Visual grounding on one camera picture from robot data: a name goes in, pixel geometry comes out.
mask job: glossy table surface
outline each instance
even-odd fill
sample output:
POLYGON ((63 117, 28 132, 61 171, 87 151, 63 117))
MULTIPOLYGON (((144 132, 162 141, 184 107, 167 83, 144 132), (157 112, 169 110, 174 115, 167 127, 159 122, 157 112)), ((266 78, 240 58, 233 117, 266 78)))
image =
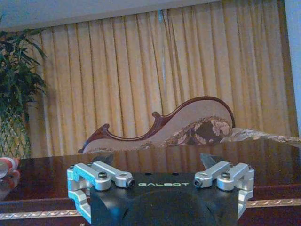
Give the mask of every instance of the glossy table surface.
POLYGON ((99 155, 113 156, 112 166, 129 172, 198 172, 205 170, 201 153, 221 156, 234 164, 255 169, 252 200, 301 198, 301 150, 271 140, 248 140, 214 146, 184 145, 168 148, 77 154, 26 159, 20 163, 18 186, 0 202, 0 211, 68 210, 66 170, 78 162, 89 163, 99 155))

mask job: silver metal bracket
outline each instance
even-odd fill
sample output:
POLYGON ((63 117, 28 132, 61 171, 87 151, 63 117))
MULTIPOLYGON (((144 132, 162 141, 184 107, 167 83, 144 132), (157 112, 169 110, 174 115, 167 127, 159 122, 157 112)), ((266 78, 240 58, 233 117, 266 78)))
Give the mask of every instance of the silver metal bracket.
POLYGON ((89 223, 91 223, 91 207, 82 189, 90 189, 94 186, 98 191, 105 191, 111 187, 111 181, 114 181, 117 187, 122 188, 135 185, 130 172, 120 171, 102 161, 88 165, 78 163, 69 167, 67 179, 68 197, 74 200, 76 209, 89 223))
POLYGON ((226 161, 220 161, 205 171, 197 172, 194 185, 197 188, 210 187, 216 180, 217 187, 222 191, 231 191, 234 187, 238 192, 238 219, 246 209, 246 202, 253 197, 254 169, 244 163, 233 166, 226 161))

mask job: yellow curtain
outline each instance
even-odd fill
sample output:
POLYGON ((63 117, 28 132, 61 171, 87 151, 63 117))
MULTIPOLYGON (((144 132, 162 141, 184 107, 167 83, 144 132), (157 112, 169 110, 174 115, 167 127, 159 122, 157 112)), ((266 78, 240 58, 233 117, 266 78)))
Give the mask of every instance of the yellow curtain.
POLYGON ((105 123, 117 136, 142 135, 153 111, 203 95, 224 100, 238 127, 296 136, 278 4, 223 1, 47 28, 37 37, 48 88, 30 108, 32 156, 76 154, 105 123))
POLYGON ((282 10, 276 0, 238 0, 164 11, 167 101, 173 103, 166 112, 193 97, 215 96, 233 110, 238 127, 296 136, 282 10))

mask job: gold trim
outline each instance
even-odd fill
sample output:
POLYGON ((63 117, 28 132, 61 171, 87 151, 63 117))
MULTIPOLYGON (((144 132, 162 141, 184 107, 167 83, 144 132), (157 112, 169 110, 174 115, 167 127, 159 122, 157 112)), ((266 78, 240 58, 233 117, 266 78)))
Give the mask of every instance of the gold trim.
POLYGON ((276 206, 301 206, 301 199, 273 199, 248 201, 247 208, 276 207, 276 206))
MULTIPOLYGON (((301 206, 301 199, 273 199, 248 201, 247 208, 277 207, 277 206, 301 206)), ((77 210, 53 210, 21 213, 1 213, 0 220, 31 219, 31 218, 61 218, 79 217, 77 210)))

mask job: floral upholstery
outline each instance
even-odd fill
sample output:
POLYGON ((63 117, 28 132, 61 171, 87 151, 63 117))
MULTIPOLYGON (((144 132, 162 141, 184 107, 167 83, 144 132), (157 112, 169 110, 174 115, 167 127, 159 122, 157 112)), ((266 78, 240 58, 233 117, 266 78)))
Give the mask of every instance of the floral upholstery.
POLYGON ((191 123, 160 146, 216 144, 231 134, 231 127, 224 119, 211 116, 191 123))
POLYGON ((243 140, 271 139, 301 148, 301 139, 298 137, 285 137, 269 134, 254 129, 233 128, 230 136, 224 137, 220 142, 236 142, 243 140))

